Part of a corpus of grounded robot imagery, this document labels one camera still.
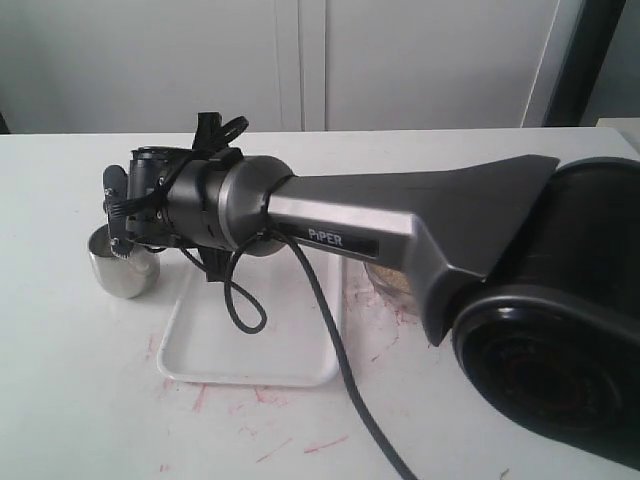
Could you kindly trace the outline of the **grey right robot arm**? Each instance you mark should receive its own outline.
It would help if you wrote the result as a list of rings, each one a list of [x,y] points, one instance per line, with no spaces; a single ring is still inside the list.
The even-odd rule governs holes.
[[[113,253],[199,250],[231,296],[243,254],[311,247],[402,272],[511,421],[639,465],[639,165],[523,155],[450,170],[299,176],[238,149],[144,147],[107,167]]]

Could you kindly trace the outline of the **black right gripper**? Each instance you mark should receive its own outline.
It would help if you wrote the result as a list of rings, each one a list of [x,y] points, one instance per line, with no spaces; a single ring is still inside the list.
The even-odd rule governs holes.
[[[134,246],[172,246],[163,217],[167,200],[165,189],[154,189],[146,196],[128,199],[126,171],[120,165],[109,165],[103,172],[103,192],[103,210],[110,218],[108,232],[114,256],[127,259]]]

